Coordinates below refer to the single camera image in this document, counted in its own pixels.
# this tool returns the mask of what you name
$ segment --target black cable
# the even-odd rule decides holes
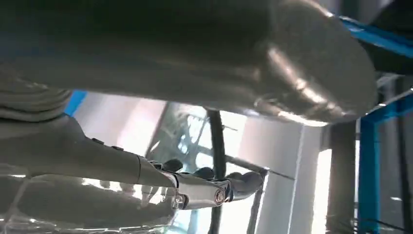
[[[226,174],[224,129],[219,111],[206,111],[211,126],[212,157],[215,179],[223,179]],[[221,223],[222,207],[214,207],[211,212],[211,225],[208,234],[218,234]]]
[[[219,111],[206,111],[211,125],[211,140],[214,162],[214,173],[216,179],[224,179],[226,174],[224,129],[222,127],[221,115]]]

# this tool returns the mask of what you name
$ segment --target bright light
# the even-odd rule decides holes
[[[120,187],[120,183],[119,182],[113,182],[110,181],[109,182],[109,189],[115,192],[120,192],[122,191],[122,187]]]
[[[320,6],[318,3],[312,1],[312,0],[304,0],[302,1],[303,3],[307,3],[310,6],[316,8],[317,10],[319,10],[321,13],[323,13],[325,16],[327,16],[328,18],[333,17],[333,13],[327,11],[324,7]]]
[[[164,201],[164,196],[161,195],[161,188],[158,188],[158,191],[156,191],[155,195],[150,199],[149,203],[152,204],[159,204]]]
[[[105,189],[101,184],[100,180],[98,179],[89,179],[89,178],[83,178],[82,185],[92,185],[100,189]]]
[[[319,153],[311,234],[323,234],[326,232],[325,225],[327,222],[328,190],[330,187],[331,154],[331,149]]]
[[[315,120],[308,120],[308,119],[305,119],[301,116],[295,115],[293,113],[285,112],[285,111],[280,111],[280,113],[278,115],[281,116],[281,117],[284,117],[286,119],[292,120],[294,122],[302,123],[304,125],[311,126],[311,127],[323,127],[323,126],[327,125],[327,123],[325,123],[325,122],[315,121]]]
[[[10,175],[10,176],[17,177],[17,178],[25,178],[26,177],[26,175]]]
[[[152,148],[150,149],[150,152],[152,152],[154,149],[156,149],[156,147],[158,147],[159,142],[160,142],[160,141],[158,141],[157,143],[155,143],[155,144],[152,146]]]
[[[211,156],[203,154],[203,153],[198,153],[196,155],[195,165],[198,168],[203,168],[203,167],[212,168],[214,166],[214,161]]]
[[[142,195],[142,185],[135,184],[133,186],[133,191],[134,192],[133,192],[132,196],[142,200],[142,197],[143,197],[143,195]]]

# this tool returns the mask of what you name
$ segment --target blue metal frame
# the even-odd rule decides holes
[[[86,97],[87,92],[81,90],[75,90],[70,98],[69,103],[66,106],[65,113],[69,116],[73,116],[76,110]]]
[[[413,94],[361,118],[358,177],[358,218],[380,220],[380,150],[377,127],[413,111]],[[359,222],[359,229],[379,232],[376,222]]]
[[[413,42],[392,33],[339,17],[354,38],[413,58]],[[394,117],[413,111],[413,95],[380,108],[360,121],[360,162],[358,176],[358,218],[380,220],[380,150],[377,126]],[[359,230],[379,233],[376,222],[361,221]]]
[[[339,19],[344,26],[350,30],[354,38],[382,47],[394,53],[404,55],[408,58],[413,58],[413,42],[393,33],[363,25],[356,20],[347,17],[339,17]]]

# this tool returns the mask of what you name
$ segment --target light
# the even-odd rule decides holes
[[[119,228],[119,229],[139,229],[139,228],[142,228],[142,226],[135,226],[135,227],[121,227],[121,228]]]
[[[392,196],[391,199],[392,199],[393,201],[402,201],[401,198],[395,197],[395,196]]]
[[[316,172],[316,189],[314,192],[313,224],[311,234],[326,232],[328,193],[330,187],[330,167],[332,150],[319,153]]]
[[[120,187],[120,183],[119,182],[114,182],[114,181],[109,182],[109,189],[114,191],[114,192],[122,191],[122,187]]]
[[[100,189],[105,189],[101,184],[100,180],[98,179],[89,179],[89,178],[83,178],[82,185],[92,185]]]
[[[155,143],[155,144],[152,146],[152,148],[150,149],[150,152],[152,152],[154,149],[156,149],[156,147],[158,147],[159,142],[160,142],[160,141],[158,141],[157,143]]]
[[[308,5],[316,8],[317,10],[319,10],[321,13],[323,13],[326,17],[331,18],[333,17],[333,13],[327,11],[324,7],[320,6],[318,3],[312,1],[312,0],[303,0],[303,3],[307,3]]]
[[[260,116],[260,113],[254,111],[254,110],[246,110],[246,111],[245,111],[245,114],[246,114],[247,116]]]
[[[135,185],[133,186],[133,194],[132,194],[132,196],[133,196],[133,197],[136,197],[136,198],[138,198],[138,199],[140,199],[140,200],[142,200],[142,197],[143,197],[143,195],[142,195],[142,185],[140,185],[140,184],[135,184]]]
[[[323,127],[325,125],[327,125],[326,122],[321,122],[321,121],[315,121],[315,120],[308,120],[305,119],[301,116],[295,115],[293,113],[289,113],[289,112],[285,112],[285,111],[280,111],[278,113],[278,116],[284,117],[286,119],[298,122],[298,123],[302,123],[304,125],[307,126],[311,126],[311,127]]]
[[[149,200],[149,203],[152,204],[159,204],[164,201],[164,196],[161,195],[161,188],[158,188],[158,191],[153,195],[153,197]]]
[[[268,56],[275,63],[276,67],[284,73],[284,80],[296,90],[300,91],[304,97],[313,103],[327,102],[324,97],[310,87],[306,80],[300,77],[300,74],[296,71],[296,69],[276,48],[269,49]]]
[[[26,177],[26,175],[10,175],[10,176],[17,177],[17,178],[25,178]]]

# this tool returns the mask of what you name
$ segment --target silver metal part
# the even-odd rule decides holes
[[[18,0],[0,16],[1,69],[47,87],[311,126],[362,116],[376,98],[366,52],[313,0]]]
[[[175,187],[144,157],[85,137],[78,122],[69,116],[40,123],[0,119],[0,152],[0,164],[36,175]]]
[[[178,192],[185,196],[184,210],[220,206],[225,199],[225,190],[209,181],[187,174],[175,174]]]

